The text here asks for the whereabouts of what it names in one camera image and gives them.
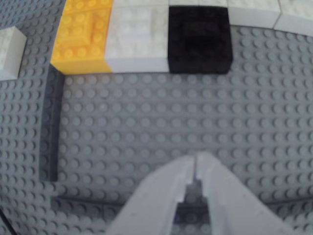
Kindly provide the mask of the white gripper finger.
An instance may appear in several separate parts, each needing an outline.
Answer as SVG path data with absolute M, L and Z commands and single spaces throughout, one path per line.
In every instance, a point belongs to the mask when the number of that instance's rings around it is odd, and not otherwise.
M 207 200 L 213 235 L 291 235 L 293 228 L 266 207 L 208 152 L 196 155 L 196 178 Z
M 168 235 L 178 203 L 194 181 L 196 159 L 177 158 L 141 181 L 106 230 L 108 235 Z

